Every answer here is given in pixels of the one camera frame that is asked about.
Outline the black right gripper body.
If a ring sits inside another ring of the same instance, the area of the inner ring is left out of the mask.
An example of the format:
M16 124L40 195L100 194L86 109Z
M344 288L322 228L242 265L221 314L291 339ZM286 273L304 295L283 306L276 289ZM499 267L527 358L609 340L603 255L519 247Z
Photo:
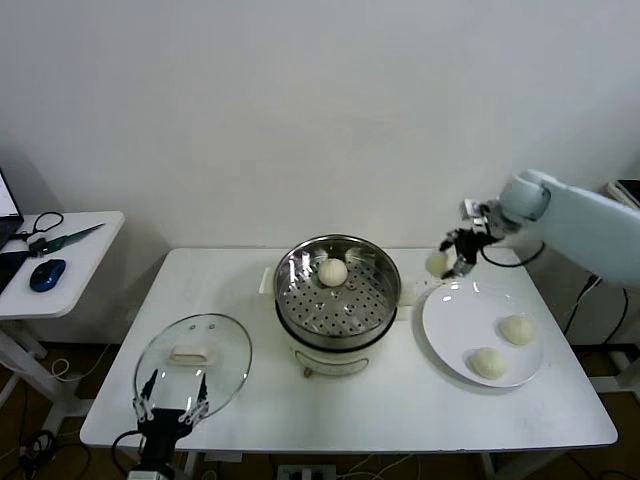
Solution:
M457 259L467 265L475 265L480 251L493 243L493 237L485 232L459 228L453 232Z

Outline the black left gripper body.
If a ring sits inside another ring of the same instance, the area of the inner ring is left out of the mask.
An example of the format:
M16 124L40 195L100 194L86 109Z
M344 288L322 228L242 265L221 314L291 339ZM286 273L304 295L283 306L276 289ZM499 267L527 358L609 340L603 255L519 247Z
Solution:
M176 444L193 431L185 410L154 408L153 418L137 422L138 431L145 439L140 465L143 468L161 468L170 463Z

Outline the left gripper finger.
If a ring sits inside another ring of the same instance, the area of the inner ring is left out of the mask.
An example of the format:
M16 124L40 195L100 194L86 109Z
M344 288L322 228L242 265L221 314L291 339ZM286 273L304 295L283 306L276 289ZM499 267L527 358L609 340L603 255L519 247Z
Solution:
M207 378L205 372L195 372L182 376L178 387L179 407L183 413L179 423L197 424L209 412Z
M140 392L136 392L133 398L133 408L138 423L145 423L153 419L152 407L150 403L151 394L155 386L158 370L155 369L150 378L145 382Z

